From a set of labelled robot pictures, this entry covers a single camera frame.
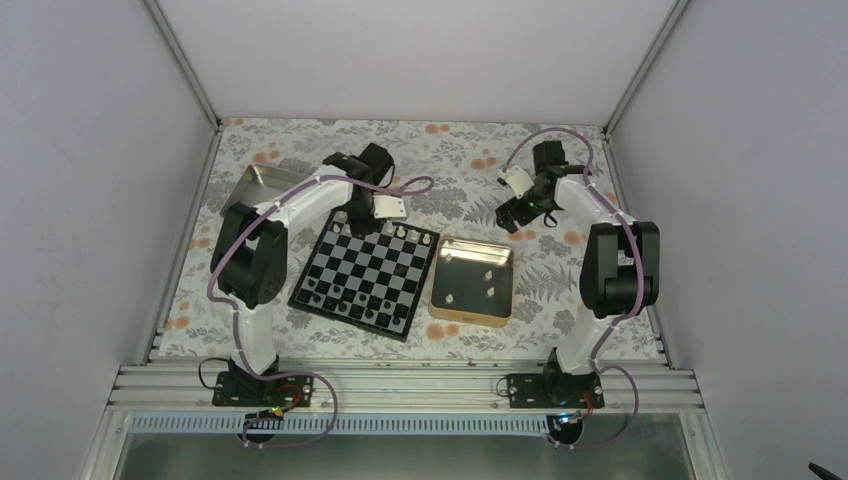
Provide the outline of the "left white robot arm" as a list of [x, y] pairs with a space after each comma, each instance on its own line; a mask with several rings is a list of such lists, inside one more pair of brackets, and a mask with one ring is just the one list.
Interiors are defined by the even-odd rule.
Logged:
[[233, 310], [231, 370], [241, 375], [238, 390], [252, 404], [266, 404], [278, 391], [267, 305], [284, 286], [290, 241], [334, 209], [345, 212], [356, 236], [379, 231], [383, 222], [374, 195], [385, 192], [380, 183], [394, 165], [389, 152], [374, 143], [358, 155], [334, 153], [283, 193], [254, 205], [235, 202], [224, 213], [207, 294]]

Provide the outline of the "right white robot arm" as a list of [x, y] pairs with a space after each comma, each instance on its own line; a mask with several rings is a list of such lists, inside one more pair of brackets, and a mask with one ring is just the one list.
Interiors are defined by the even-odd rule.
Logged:
[[507, 162], [498, 181], [513, 192], [496, 210], [510, 233], [565, 211], [588, 232], [579, 275], [584, 311], [538, 375], [521, 378], [513, 405], [578, 406], [602, 396], [597, 356], [614, 330], [659, 295], [660, 231], [615, 206], [597, 188], [592, 165], [570, 164], [559, 141], [534, 146], [534, 171]]

